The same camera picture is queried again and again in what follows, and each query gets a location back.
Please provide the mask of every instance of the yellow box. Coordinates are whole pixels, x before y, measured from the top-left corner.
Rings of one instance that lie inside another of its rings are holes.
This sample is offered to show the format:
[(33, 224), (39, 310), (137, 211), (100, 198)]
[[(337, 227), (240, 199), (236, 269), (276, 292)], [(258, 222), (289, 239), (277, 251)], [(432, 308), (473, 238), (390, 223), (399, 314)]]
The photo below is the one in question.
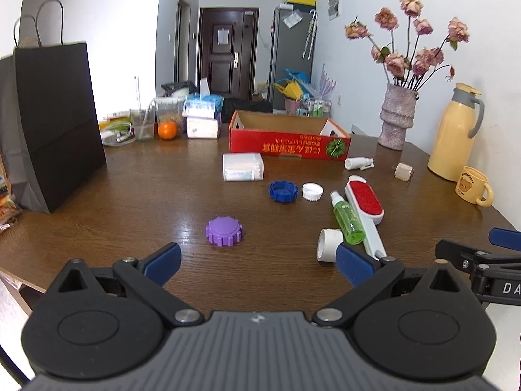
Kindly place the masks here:
[(314, 6), (317, 5), (317, 0), (286, 0), (286, 3), (290, 4), (304, 4), (306, 6)]

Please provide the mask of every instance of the small wooden block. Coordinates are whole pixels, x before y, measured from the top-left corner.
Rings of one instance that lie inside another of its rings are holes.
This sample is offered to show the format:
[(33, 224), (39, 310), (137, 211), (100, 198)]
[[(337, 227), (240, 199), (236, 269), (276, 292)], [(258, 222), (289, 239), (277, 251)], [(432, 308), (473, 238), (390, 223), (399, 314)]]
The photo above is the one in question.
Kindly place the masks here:
[(405, 182), (410, 180), (413, 177), (413, 174), (413, 168), (405, 163), (399, 163), (394, 171), (394, 176)]

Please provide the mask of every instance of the yellow mug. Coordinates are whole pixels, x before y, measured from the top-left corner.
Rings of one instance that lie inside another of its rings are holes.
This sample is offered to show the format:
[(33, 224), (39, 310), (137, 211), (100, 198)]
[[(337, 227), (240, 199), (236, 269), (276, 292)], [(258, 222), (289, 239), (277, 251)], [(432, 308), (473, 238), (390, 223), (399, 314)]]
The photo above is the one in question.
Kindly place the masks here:
[[(469, 203), (490, 207), (494, 202), (494, 191), (488, 182), (488, 178), (483, 173), (465, 166), (456, 184), (456, 194)], [(486, 199), (483, 199), (485, 191), (487, 195)]]

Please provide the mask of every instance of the green spray bottle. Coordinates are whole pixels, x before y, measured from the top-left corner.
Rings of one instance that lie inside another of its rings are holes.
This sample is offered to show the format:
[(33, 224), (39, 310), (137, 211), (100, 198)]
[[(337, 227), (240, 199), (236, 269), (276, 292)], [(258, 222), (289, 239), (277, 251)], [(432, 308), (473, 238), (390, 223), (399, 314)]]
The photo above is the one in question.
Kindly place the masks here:
[(360, 244), (365, 239), (365, 231), (356, 212), (338, 191), (332, 191), (329, 195), (333, 203), (333, 214), (344, 234), (344, 239), (352, 245)]

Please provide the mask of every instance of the blue bottle cap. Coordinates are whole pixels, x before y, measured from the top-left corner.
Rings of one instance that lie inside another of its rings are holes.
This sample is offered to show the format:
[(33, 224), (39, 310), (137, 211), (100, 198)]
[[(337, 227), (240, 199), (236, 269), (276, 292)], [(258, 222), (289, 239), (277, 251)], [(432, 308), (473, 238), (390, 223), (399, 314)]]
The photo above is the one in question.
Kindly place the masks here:
[(299, 188), (288, 181), (275, 181), (269, 186), (270, 197), (280, 203), (291, 203), (298, 193)]

